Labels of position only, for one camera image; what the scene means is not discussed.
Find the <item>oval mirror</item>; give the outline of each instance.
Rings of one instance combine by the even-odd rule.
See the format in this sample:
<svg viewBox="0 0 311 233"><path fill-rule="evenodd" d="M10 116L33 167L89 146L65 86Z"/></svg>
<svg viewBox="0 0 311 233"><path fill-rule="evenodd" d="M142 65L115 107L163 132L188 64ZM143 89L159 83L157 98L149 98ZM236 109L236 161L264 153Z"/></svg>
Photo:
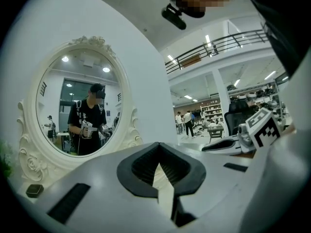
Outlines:
<svg viewBox="0 0 311 233"><path fill-rule="evenodd" d="M121 84L100 53L71 50L40 82L37 119L45 138L70 156L93 154L113 137L121 117Z"/></svg>

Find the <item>ceiling light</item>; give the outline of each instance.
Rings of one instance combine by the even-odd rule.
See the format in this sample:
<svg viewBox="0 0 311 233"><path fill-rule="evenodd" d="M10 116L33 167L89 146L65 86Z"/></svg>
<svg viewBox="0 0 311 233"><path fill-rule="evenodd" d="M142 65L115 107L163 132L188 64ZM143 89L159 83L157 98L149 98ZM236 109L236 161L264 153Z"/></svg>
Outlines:
<svg viewBox="0 0 311 233"><path fill-rule="evenodd" d="M206 38L206 42L207 42L207 46L210 47L212 44L210 44L210 39L209 39L209 35L205 35Z"/></svg>
<svg viewBox="0 0 311 233"><path fill-rule="evenodd" d="M170 55L167 56L170 60L173 60L173 63L175 64L176 61L173 59L173 57L171 57Z"/></svg>
<svg viewBox="0 0 311 233"><path fill-rule="evenodd" d="M69 59L67 56L65 56L64 58L62 58L62 61L67 62Z"/></svg>
<svg viewBox="0 0 311 233"><path fill-rule="evenodd" d="M267 79L269 79L270 78L270 76L271 75L273 75L273 74L275 74L276 73L276 71L273 71L272 73L270 73L267 77L265 77L265 79L264 80L267 80Z"/></svg>
<svg viewBox="0 0 311 233"><path fill-rule="evenodd" d="M104 68L103 68L103 71L104 71L104 72L110 72L110 69L107 68L107 67L104 67Z"/></svg>
<svg viewBox="0 0 311 233"><path fill-rule="evenodd" d="M240 82L240 80L236 80L234 83L234 86L237 87L237 84Z"/></svg>

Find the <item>black chair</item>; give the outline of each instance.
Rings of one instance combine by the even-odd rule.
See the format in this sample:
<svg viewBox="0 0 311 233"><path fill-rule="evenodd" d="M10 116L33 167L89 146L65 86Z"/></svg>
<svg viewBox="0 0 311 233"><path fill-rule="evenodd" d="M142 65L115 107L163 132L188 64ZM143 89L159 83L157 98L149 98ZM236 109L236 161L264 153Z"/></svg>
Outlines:
<svg viewBox="0 0 311 233"><path fill-rule="evenodd" d="M245 110L241 112L227 112L225 113L225 122L228 127L229 135L238 133L239 125L245 123L254 114L253 110Z"/></svg>

